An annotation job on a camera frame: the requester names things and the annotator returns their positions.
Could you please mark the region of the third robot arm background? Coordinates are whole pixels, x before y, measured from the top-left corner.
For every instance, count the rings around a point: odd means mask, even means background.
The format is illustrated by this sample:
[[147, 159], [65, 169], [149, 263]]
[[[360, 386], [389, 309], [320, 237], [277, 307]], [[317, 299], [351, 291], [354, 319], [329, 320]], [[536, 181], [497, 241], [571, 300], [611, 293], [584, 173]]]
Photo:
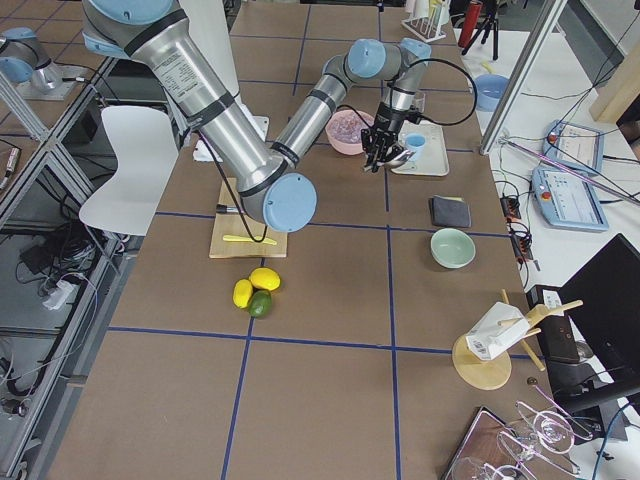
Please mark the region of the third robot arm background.
[[63, 69], [28, 27], [1, 33], [1, 73], [28, 100], [62, 101], [73, 88], [73, 81], [64, 81]]

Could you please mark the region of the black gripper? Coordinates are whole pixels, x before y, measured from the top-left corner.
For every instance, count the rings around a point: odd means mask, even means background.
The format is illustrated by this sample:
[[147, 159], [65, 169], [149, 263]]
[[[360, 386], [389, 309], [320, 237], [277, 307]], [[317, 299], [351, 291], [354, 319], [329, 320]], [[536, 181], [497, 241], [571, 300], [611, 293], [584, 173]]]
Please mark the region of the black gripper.
[[376, 161], [393, 145], [402, 146], [399, 143], [399, 133], [407, 113], [407, 110], [394, 109], [385, 102], [379, 103], [373, 125], [361, 131], [362, 146], [366, 155], [366, 163], [363, 166], [365, 172], [377, 172], [381, 167], [375, 165]]

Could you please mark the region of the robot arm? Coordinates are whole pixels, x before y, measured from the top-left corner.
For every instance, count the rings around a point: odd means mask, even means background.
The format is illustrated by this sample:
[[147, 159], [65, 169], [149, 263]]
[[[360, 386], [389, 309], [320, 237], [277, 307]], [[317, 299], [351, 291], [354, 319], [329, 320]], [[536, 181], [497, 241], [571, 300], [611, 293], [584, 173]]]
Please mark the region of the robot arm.
[[394, 168], [410, 158], [399, 133], [416, 116], [412, 102], [431, 56], [422, 41], [357, 40], [325, 64], [286, 128], [266, 145], [191, 39], [178, 2], [85, 1], [82, 7], [88, 49], [150, 68], [188, 124], [235, 174], [244, 212], [275, 231], [294, 232], [312, 219], [316, 190], [295, 168], [354, 84], [381, 79], [388, 86], [372, 126], [361, 133], [366, 170]]

